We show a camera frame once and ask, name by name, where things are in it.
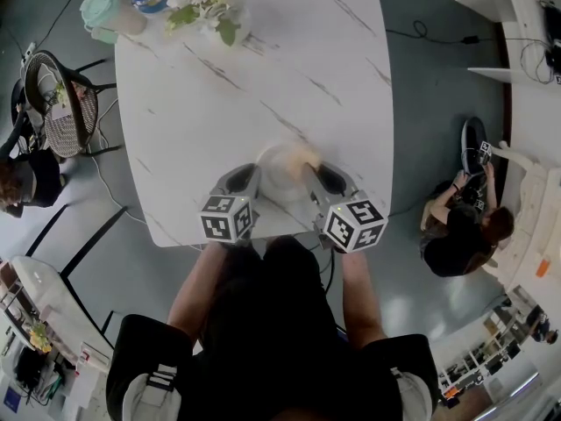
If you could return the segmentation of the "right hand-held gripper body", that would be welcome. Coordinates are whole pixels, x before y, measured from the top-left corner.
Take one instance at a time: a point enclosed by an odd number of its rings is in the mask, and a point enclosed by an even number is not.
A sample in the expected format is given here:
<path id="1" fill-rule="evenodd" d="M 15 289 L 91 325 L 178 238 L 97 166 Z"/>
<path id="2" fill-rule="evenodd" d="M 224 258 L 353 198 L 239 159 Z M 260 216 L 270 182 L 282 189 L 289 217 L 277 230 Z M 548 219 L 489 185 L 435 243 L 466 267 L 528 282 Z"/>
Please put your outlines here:
<path id="1" fill-rule="evenodd" d="M 378 201 L 359 190 L 352 196 L 332 198 L 318 213 L 314 227 L 324 244 L 340 253 L 354 253 L 376 246 L 387 222 Z"/>

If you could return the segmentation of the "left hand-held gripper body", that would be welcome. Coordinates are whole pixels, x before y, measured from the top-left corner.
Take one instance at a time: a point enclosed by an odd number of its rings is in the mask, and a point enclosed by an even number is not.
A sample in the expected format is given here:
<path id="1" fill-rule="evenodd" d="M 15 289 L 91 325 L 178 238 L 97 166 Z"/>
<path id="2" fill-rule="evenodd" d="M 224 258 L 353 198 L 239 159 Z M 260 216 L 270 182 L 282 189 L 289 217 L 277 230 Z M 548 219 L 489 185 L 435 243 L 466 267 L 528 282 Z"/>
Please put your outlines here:
<path id="1" fill-rule="evenodd" d="M 211 190 L 199 210 L 204 238 L 225 246 L 248 245 L 259 218 L 255 210 L 258 197 L 259 192 L 241 195 Z"/>

